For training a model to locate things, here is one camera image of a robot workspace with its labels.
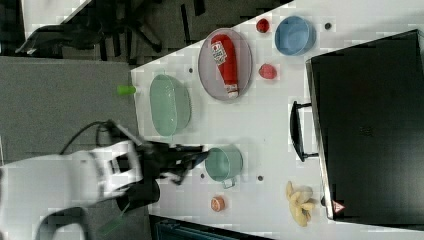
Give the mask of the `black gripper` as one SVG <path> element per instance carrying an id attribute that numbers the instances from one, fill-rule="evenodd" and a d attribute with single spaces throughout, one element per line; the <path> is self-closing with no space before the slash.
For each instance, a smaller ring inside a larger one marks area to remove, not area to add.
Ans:
<path id="1" fill-rule="evenodd" d="M 187 174 L 199 164 L 198 161 L 182 162 L 183 159 L 205 159 L 208 156 L 203 145 L 171 147 L 160 142 L 137 146 L 136 152 L 144 178 L 158 179 L 161 176 L 167 179 L 168 174 L 172 174 L 170 180 L 175 185 L 181 185 Z"/>

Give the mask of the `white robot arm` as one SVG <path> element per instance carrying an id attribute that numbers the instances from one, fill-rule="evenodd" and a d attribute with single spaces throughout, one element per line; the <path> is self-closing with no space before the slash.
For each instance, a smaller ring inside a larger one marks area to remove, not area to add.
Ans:
<path id="1" fill-rule="evenodd" d="M 159 201 L 157 180 L 179 185 L 208 155 L 202 146 L 123 141 L 107 147 L 15 161 L 1 167 L 1 240 L 53 240 L 69 225 L 70 240 L 92 240 L 87 208 L 115 200 L 120 211 Z"/>

